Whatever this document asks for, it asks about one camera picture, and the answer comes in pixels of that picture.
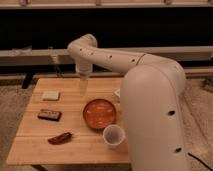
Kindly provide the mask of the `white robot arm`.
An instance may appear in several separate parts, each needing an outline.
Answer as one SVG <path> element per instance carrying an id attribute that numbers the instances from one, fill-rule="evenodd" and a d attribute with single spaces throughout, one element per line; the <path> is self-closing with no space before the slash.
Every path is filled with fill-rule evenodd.
<path id="1" fill-rule="evenodd" d="M 101 49 L 86 34 L 68 45 L 76 72 L 97 65 L 122 73 L 120 105 L 132 171 L 191 171 L 179 96 L 186 76 L 176 61 L 148 53 Z"/>

